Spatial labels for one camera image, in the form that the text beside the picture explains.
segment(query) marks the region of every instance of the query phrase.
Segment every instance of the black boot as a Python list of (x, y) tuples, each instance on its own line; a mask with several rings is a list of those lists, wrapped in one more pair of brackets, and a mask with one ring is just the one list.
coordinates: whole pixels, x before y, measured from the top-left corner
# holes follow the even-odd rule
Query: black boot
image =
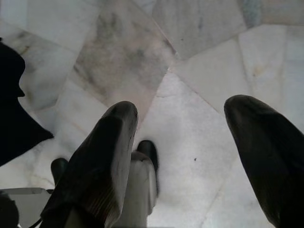
[(51, 171), (54, 178), (55, 186), (58, 184), (62, 174), (67, 169), (68, 161), (64, 158), (57, 158), (51, 164)]
[(138, 144), (137, 151), (143, 153), (149, 157), (153, 163), (156, 175), (156, 190), (157, 195), (159, 194), (159, 183), (158, 183), (158, 155), (154, 143), (150, 140), (143, 140)]

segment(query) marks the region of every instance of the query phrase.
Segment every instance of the marble floor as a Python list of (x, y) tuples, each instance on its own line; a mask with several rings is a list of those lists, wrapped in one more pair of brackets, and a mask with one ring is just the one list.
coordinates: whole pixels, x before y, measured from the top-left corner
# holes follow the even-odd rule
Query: marble floor
[(0, 189), (53, 188), (53, 159), (129, 100), (134, 147), (159, 151), (149, 227), (273, 227), (223, 104), (252, 95), (304, 131), (303, 11), (302, 0), (0, 0), (0, 37), (26, 61), (19, 101), (55, 136), (0, 167)]

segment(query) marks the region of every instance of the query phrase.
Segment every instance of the shoe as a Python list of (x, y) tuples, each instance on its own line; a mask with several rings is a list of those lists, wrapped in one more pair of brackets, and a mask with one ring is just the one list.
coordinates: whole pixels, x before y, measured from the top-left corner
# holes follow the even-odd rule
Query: shoe
[(58, 184), (62, 174), (67, 168), (68, 161), (64, 158), (57, 158), (51, 164), (51, 171), (54, 178), (55, 186)]
[(156, 175), (156, 190), (157, 190), (157, 196), (158, 196), (158, 194), (159, 194), (159, 182), (158, 182), (159, 162), (158, 162), (158, 154), (157, 154), (156, 146), (150, 140), (143, 140), (138, 144), (137, 151), (141, 152), (144, 155), (146, 155), (147, 157), (149, 157), (153, 163), (153, 166), (155, 169), (155, 175)]

